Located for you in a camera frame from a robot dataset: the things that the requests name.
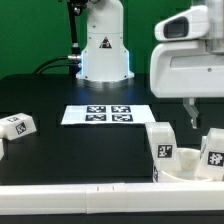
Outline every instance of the white paper sheet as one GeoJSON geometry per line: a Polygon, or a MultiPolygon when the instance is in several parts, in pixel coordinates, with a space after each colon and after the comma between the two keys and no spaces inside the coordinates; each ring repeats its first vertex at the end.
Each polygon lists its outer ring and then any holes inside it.
{"type": "Polygon", "coordinates": [[[146,122],[155,122],[148,105],[86,105],[67,106],[61,124],[145,124],[146,122]]]}

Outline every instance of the black and white label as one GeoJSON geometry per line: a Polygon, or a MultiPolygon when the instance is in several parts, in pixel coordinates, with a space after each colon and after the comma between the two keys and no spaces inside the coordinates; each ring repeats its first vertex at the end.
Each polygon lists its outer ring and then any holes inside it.
{"type": "Polygon", "coordinates": [[[119,114],[119,115],[112,115],[112,120],[115,122],[132,122],[133,117],[130,114],[119,114]]]}
{"type": "Polygon", "coordinates": [[[112,113],[131,113],[131,108],[125,106],[112,106],[111,111],[112,113]]]}
{"type": "Polygon", "coordinates": [[[23,132],[26,131],[26,125],[23,123],[21,123],[20,125],[16,126],[16,131],[18,133],[18,135],[21,135],[23,132]]]}
{"type": "Polygon", "coordinates": [[[224,167],[224,153],[209,152],[207,164],[208,166],[224,167]]]}
{"type": "Polygon", "coordinates": [[[86,115],[86,121],[107,121],[107,116],[105,114],[86,115]]]}
{"type": "Polygon", "coordinates": [[[88,106],[87,113],[106,113],[105,106],[88,106]]]}
{"type": "Polygon", "coordinates": [[[173,145],[158,145],[158,158],[171,159],[173,157],[173,145]]]}
{"type": "Polygon", "coordinates": [[[153,166],[153,181],[158,182],[158,180],[159,180],[159,173],[156,166],[154,165],[153,166]]]}
{"type": "Polygon", "coordinates": [[[7,119],[7,121],[10,121],[10,122],[15,122],[15,121],[18,121],[19,118],[18,117],[10,117],[7,119]]]}

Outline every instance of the black table surface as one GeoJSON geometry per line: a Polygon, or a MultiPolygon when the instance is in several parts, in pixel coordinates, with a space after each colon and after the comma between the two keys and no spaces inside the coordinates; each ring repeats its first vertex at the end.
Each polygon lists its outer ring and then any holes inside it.
{"type": "MultiPolygon", "coordinates": [[[[181,146],[199,148],[201,136],[210,125],[221,126],[214,119],[208,120],[204,129],[192,130],[182,100],[156,99],[144,75],[137,75],[133,86],[106,91],[78,86],[68,75],[8,76],[0,81],[0,118],[17,113],[31,115],[37,132],[4,140],[5,156],[0,162],[3,186],[152,181],[152,158],[144,125],[62,126],[67,105],[149,105],[157,121],[171,123],[181,146]]],[[[220,100],[213,103],[220,113],[222,105],[220,100]]],[[[200,109],[211,116],[203,106],[200,109]]],[[[214,223],[222,216],[221,211],[0,216],[0,223],[214,223]]]]}

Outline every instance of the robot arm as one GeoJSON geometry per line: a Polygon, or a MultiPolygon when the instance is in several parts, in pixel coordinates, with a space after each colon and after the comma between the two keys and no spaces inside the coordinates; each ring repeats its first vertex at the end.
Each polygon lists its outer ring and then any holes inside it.
{"type": "Polygon", "coordinates": [[[129,52],[123,44],[123,6],[120,0],[69,0],[67,2],[74,59],[72,75],[81,85],[115,88],[132,84],[129,52]],[[75,16],[87,8],[87,45],[80,51],[75,16]]]}
{"type": "Polygon", "coordinates": [[[151,57],[150,84],[161,98],[183,98],[198,127],[198,97],[224,97],[224,1],[204,5],[159,23],[156,38],[163,42],[151,57]]]}

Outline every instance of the black cable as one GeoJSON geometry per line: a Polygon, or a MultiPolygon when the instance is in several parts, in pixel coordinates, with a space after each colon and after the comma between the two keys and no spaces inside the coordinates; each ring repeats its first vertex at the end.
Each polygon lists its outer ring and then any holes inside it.
{"type": "Polygon", "coordinates": [[[38,74],[38,72],[39,72],[41,69],[43,69],[44,67],[46,67],[47,65],[52,64],[52,63],[57,62],[57,61],[63,61],[63,60],[68,60],[68,57],[66,57],[66,56],[63,56],[63,57],[57,57],[57,58],[53,58],[53,59],[51,59],[51,60],[49,60],[49,61],[46,61],[46,62],[44,62],[42,65],[40,65],[39,67],[37,67],[37,68],[34,70],[33,75],[38,74]]]}
{"type": "Polygon", "coordinates": [[[43,68],[42,70],[39,71],[38,75],[42,74],[44,71],[52,68],[59,68],[59,67],[69,67],[69,65],[52,65],[52,66],[47,66],[43,68]]]}

